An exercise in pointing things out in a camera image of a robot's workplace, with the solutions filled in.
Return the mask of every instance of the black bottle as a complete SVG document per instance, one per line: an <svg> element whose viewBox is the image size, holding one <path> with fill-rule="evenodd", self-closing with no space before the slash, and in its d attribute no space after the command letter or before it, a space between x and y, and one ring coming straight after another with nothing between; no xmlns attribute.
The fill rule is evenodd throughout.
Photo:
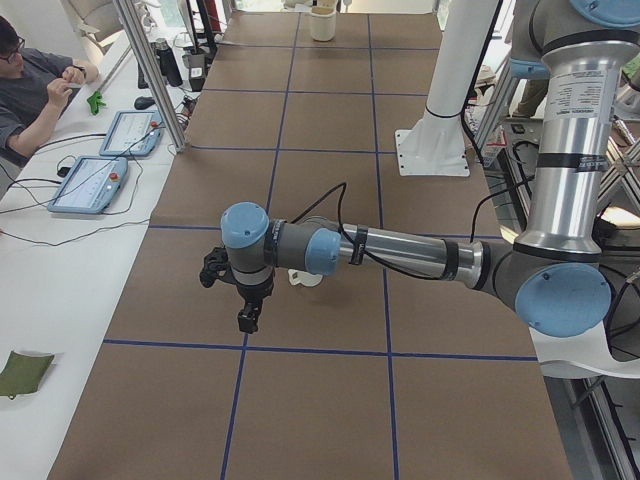
<svg viewBox="0 0 640 480"><path fill-rule="evenodd" d="M176 57L164 38L156 40L156 55L160 59L160 72L167 77L169 85L172 87L182 85L182 76L180 75L180 70L178 70Z"/></svg>

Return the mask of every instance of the man's hand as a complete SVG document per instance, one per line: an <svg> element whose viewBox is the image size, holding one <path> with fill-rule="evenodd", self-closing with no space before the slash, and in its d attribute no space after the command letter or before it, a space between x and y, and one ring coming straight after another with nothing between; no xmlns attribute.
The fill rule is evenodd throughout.
<svg viewBox="0 0 640 480"><path fill-rule="evenodd" d="M85 82L85 74L79 68L68 66L64 69L64 72L62 72L62 79L68 83L82 85Z"/></svg>
<svg viewBox="0 0 640 480"><path fill-rule="evenodd" d="M69 96L73 93L73 90L71 90L68 81L63 78L56 78L47 85L47 93L49 94L49 104L63 109L67 106Z"/></svg>

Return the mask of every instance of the white sticker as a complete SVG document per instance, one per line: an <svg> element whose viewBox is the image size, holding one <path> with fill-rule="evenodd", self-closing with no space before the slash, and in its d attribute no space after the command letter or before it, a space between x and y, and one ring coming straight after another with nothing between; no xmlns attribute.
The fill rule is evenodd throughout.
<svg viewBox="0 0 640 480"><path fill-rule="evenodd" d="M549 81L544 121L598 117L607 73L606 70L586 70L553 77Z"/></svg>

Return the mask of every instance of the gray shirt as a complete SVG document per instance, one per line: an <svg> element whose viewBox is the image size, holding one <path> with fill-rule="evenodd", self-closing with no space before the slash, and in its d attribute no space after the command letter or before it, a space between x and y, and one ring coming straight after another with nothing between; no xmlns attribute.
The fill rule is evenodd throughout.
<svg viewBox="0 0 640 480"><path fill-rule="evenodd" d="M9 137L19 134L38 118L49 100L47 85L61 77L73 62L69 57L33 48L22 50L22 57L22 78L0 78L0 155L19 167L24 167L28 159L7 147Z"/></svg>

